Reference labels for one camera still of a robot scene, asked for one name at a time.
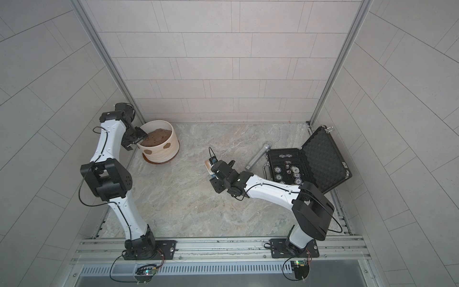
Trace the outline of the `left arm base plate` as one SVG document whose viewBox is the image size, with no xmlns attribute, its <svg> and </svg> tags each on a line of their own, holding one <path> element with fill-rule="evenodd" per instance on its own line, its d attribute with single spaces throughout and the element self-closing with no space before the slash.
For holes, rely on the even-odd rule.
<svg viewBox="0 0 459 287">
<path fill-rule="evenodd" d="M 122 252 L 124 260 L 170 260 L 173 259 L 176 249 L 176 240 L 159 240 L 151 243 L 145 239 L 125 241 L 125 250 Z"/>
</svg>

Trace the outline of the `open black foam-lined case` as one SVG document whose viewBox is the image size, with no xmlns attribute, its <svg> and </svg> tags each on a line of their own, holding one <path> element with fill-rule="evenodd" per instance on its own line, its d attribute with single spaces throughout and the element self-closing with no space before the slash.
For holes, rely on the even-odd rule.
<svg viewBox="0 0 459 287">
<path fill-rule="evenodd" d="M 318 127 L 301 148 L 271 149 L 267 160 L 273 181 L 287 185 L 314 184 L 323 194 L 353 175 L 327 126 Z"/>
</svg>

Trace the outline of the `grey metal cylinder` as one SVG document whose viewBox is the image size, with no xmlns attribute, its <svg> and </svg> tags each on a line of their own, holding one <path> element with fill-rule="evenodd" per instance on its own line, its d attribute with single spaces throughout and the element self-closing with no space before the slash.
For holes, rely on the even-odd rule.
<svg viewBox="0 0 459 287">
<path fill-rule="evenodd" d="M 261 149 L 249 160 L 247 165 L 245 166 L 246 171 L 251 171 L 254 165 L 264 156 L 266 153 L 271 149 L 272 143 L 265 142 Z"/>
</svg>

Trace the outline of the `cream ceramic pot with soil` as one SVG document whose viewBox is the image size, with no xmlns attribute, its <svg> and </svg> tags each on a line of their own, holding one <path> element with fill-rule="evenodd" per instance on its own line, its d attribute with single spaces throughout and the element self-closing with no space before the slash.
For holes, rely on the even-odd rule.
<svg viewBox="0 0 459 287">
<path fill-rule="evenodd" d="M 143 158 L 153 164 L 171 161 L 179 152 L 180 143 L 173 126 L 164 120 L 155 120 L 141 126 L 148 137 L 137 144 Z"/>
</svg>

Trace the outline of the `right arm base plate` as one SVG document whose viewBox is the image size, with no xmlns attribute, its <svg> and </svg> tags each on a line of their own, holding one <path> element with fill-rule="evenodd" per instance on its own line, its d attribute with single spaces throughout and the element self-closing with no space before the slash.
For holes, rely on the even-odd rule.
<svg viewBox="0 0 459 287">
<path fill-rule="evenodd" d="M 308 242 L 305 248 L 301 249 L 290 243 L 287 238 L 270 239 L 264 247 L 271 251 L 272 258 L 319 258 L 319 250 L 316 240 Z"/>
</svg>

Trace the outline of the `blue white scrub brush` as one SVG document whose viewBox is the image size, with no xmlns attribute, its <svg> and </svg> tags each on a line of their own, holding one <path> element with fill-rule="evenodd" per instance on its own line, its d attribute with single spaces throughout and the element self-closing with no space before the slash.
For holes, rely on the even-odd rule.
<svg viewBox="0 0 459 287">
<path fill-rule="evenodd" d="M 208 170 L 208 173 L 213 177 L 214 176 L 214 172 L 212 171 L 213 164 L 211 163 L 211 161 L 210 160 L 206 160 L 204 162 L 204 164 L 205 164 L 206 169 Z"/>
</svg>

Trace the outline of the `right green circuit board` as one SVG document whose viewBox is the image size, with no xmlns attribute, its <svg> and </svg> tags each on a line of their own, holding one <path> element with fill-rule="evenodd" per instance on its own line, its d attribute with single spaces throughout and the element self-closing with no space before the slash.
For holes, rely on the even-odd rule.
<svg viewBox="0 0 459 287">
<path fill-rule="evenodd" d="M 310 274 L 310 265 L 306 260 L 291 261 L 290 268 L 294 276 L 294 281 L 305 280 Z"/>
</svg>

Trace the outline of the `aluminium rail frame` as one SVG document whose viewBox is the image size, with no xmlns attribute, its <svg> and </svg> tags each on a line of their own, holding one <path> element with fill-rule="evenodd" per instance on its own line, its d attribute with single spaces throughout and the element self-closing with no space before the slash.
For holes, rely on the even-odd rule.
<svg viewBox="0 0 459 287">
<path fill-rule="evenodd" d="M 264 247 L 269 237 L 189 237 L 176 240 L 173 259 L 165 263 L 280 261 Z M 318 241 L 319 258 L 315 260 L 371 259 L 362 236 L 330 236 Z M 112 263 L 125 250 L 124 240 L 116 238 L 82 240 L 70 257 L 71 264 Z"/>
</svg>

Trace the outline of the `left green circuit board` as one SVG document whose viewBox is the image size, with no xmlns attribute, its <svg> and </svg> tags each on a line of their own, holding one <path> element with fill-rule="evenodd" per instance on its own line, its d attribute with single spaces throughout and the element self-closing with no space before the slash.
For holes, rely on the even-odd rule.
<svg viewBox="0 0 459 287">
<path fill-rule="evenodd" d="M 140 266 L 136 270 L 136 276 L 154 276 L 158 271 L 156 264 L 147 264 Z"/>
</svg>

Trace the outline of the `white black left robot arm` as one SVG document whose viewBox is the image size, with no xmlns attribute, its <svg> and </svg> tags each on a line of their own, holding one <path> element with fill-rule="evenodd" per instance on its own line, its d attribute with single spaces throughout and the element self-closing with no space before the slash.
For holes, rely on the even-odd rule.
<svg viewBox="0 0 459 287">
<path fill-rule="evenodd" d="M 104 112 L 100 125 L 93 129 L 99 142 L 90 162 L 80 167 L 82 182 L 86 183 L 101 205 L 111 207 L 125 234 L 125 260 L 147 260 L 157 254 L 155 237 L 143 220 L 131 196 L 133 179 L 119 161 L 120 150 L 128 151 L 147 138 L 139 127 L 133 126 L 136 111 L 131 104 L 117 103 L 115 110 Z"/>
</svg>

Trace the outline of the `green circuit board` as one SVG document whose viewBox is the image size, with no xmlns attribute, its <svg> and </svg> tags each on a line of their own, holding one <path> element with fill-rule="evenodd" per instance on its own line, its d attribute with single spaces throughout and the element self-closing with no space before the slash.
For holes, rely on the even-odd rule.
<svg viewBox="0 0 459 287">
<path fill-rule="evenodd" d="M 305 280 L 310 274 L 310 265 L 306 260 L 291 261 L 290 268 L 294 276 L 294 281 Z"/>
<path fill-rule="evenodd" d="M 154 276 L 158 271 L 156 264 L 147 264 L 140 266 L 136 270 L 136 276 Z"/>
</svg>

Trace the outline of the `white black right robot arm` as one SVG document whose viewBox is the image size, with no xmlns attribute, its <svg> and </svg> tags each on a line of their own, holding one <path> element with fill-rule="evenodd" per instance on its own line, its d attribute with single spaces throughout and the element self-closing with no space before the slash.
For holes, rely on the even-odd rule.
<svg viewBox="0 0 459 287">
<path fill-rule="evenodd" d="M 310 183 L 287 185 L 269 181 L 251 172 L 237 172 L 234 162 L 226 163 L 211 158 L 205 161 L 211 175 L 210 183 L 220 194 L 226 191 L 231 197 L 243 201 L 261 199 L 290 210 L 296 220 L 283 243 L 270 243 L 270 249 L 284 256 L 305 257 L 316 241 L 326 239 L 333 220 L 333 204 Z"/>
</svg>

